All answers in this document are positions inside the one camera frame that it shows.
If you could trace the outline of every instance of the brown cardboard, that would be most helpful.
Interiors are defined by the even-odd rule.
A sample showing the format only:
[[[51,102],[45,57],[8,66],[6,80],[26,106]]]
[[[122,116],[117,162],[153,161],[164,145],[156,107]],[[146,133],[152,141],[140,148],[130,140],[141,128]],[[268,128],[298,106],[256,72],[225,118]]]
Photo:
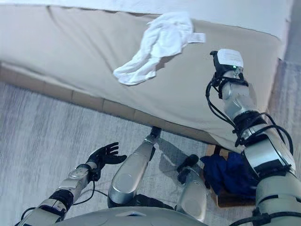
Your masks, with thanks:
[[[133,120],[150,126],[158,126],[175,134],[184,135],[211,144],[217,144],[217,142],[205,131],[171,123],[158,117],[138,111],[134,108],[112,102],[101,97],[91,97],[87,94],[45,83],[5,67],[0,68],[0,80],[100,112],[106,112],[108,114],[120,116],[125,119]]]
[[[166,122],[165,129],[167,131],[176,132],[187,137],[191,137],[196,140],[202,140],[210,144],[216,144],[217,142],[205,131],[189,128],[172,122]]]
[[[91,97],[88,94],[73,91],[72,102],[101,112],[103,110],[104,99],[101,97]]]
[[[138,110],[135,111],[134,120],[143,124],[157,126],[165,129],[165,120]]]
[[[72,100],[72,90],[62,88],[56,85],[45,83],[44,94],[51,97],[58,98],[60,100],[71,102]]]
[[[116,102],[112,102],[110,100],[104,100],[103,112],[120,116],[129,120],[134,120],[135,109]]]

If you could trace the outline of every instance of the mattress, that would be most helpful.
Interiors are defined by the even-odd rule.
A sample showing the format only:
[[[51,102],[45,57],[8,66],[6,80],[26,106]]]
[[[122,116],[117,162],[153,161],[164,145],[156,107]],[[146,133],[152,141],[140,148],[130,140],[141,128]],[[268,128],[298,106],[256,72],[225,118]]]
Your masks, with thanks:
[[[207,106],[205,89],[214,73],[209,53],[220,48],[241,53],[254,101],[264,111],[281,40],[263,32],[193,20],[195,32],[206,34],[206,43],[189,44],[181,54],[162,59],[151,80],[136,86],[118,83],[113,70],[137,52],[146,24],[154,18],[103,10],[1,6],[0,61],[45,82],[204,130],[234,150],[232,128]],[[217,95],[212,95],[212,101],[223,108]]]

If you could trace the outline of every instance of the white cloth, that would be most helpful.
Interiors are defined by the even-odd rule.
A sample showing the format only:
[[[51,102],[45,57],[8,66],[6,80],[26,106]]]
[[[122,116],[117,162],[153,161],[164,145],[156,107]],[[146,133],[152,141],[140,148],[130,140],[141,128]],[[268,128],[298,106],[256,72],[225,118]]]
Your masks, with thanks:
[[[135,85],[155,77],[160,59],[181,53],[193,32],[186,12],[163,14],[148,25],[136,55],[113,72],[120,83]]]

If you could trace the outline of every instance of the floor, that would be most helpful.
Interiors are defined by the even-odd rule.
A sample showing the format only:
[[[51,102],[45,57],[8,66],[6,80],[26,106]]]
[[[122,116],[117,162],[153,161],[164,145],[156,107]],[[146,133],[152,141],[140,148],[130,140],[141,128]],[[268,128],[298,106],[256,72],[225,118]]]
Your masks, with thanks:
[[[293,9],[289,46],[285,61],[278,67],[268,110],[292,135],[297,176],[301,178],[301,15],[298,9],[301,1]],[[14,225],[26,208],[49,197],[67,173],[85,162],[97,147],[119,141],[120,153],[130,154],[151,130],[4,83],[0,83],[0,123],[2,225]],[[174,206],[182,190],[175,168],[192,153],[205,155],[206,144],[162,132],[139,193]],[[96,188],[107,192],[117,169],[118,166],[106,166]],[[87,198],[90,192],[84,193],[81,199]],[[104,196],[96,193],[89,202],[73,207],[67,218],[106,208],[106,202]],[[208,199],[205,223],[226,226],[250,216],[252,209],[219,209]]]

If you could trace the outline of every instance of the blue fabric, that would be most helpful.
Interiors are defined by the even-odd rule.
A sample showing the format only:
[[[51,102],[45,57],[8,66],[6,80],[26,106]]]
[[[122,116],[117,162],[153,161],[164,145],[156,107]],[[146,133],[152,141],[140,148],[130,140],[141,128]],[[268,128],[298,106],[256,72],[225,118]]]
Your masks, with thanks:
[[[205,165],[205,180],[217,195],[224,188],[229,193],[254,198],[258,181],[248,173],[240,154],[229,153],[227,160],[218,154],[200,160]]]

